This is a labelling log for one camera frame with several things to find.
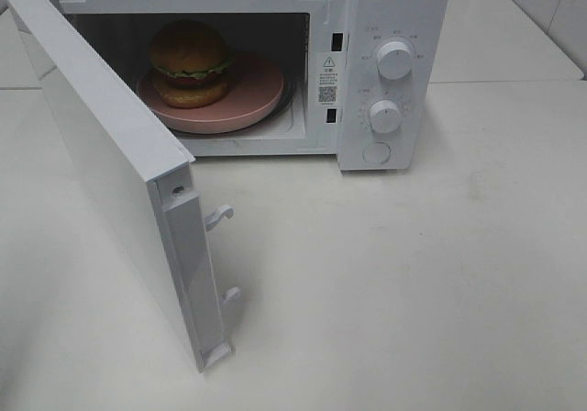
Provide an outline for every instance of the qr code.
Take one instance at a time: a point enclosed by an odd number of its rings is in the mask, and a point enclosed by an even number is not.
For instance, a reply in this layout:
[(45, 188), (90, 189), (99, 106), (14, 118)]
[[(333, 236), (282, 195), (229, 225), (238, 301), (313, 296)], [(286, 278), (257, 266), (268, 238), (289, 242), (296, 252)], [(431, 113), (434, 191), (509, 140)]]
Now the qr code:
[(319, 87), (318, 102), (337, 102), (337, 87)]

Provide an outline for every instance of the sticker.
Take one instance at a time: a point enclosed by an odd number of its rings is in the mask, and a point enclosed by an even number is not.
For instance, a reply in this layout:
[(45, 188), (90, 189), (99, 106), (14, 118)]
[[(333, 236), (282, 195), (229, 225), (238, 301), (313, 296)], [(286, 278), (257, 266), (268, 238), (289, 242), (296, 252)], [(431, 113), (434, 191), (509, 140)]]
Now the sticker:
[(338, 104), (339, 77), (342, 72), (342, 53), (324, 51), (316, 57), (316, 85), (317, 98), (321, 106), (336, 106)]

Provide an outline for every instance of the microwave oven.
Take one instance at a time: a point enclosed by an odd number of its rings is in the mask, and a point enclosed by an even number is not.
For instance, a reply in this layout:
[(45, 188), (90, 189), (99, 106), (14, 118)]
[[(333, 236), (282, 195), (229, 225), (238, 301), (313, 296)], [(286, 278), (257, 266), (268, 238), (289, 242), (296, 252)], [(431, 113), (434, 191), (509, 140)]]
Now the microwave oven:
[[(194, 156), (336, 155), (409, 166), (447, 0), (7, 0), (63, 141), (129, 257), (203, 370), (229, 354)], [(248, 128), (166, 128), (136, 94), (153, 34), (205, 22), (274, 61), (280, 104)]]

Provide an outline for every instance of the pink plate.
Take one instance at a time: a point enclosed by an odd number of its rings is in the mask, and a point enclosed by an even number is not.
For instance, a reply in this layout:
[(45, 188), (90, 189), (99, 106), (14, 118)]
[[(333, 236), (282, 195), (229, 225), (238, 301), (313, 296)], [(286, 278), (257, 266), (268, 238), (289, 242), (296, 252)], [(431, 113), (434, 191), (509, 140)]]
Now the pink plate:
[(169, 128), (189, 133), (216, 134), (256, 124), (277, 106), (283, 75), (273, 62), (253, 53), (239, 53), (228, 70), (228, 93), (199, 108), (166, 105), (153, 88), (152, 71), (137, 86), (138, 96)]

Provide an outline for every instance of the microwave door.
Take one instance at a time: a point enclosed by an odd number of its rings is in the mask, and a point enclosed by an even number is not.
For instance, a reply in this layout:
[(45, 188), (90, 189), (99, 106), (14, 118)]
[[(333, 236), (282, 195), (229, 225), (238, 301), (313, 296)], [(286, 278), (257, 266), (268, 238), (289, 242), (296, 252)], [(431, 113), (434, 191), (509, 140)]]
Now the microwave door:
[(206, 231), (231, 208), (203, 217), (193, 156), (49, 0), (8, 4), (88, 194), (203, 370), (230, 352)]

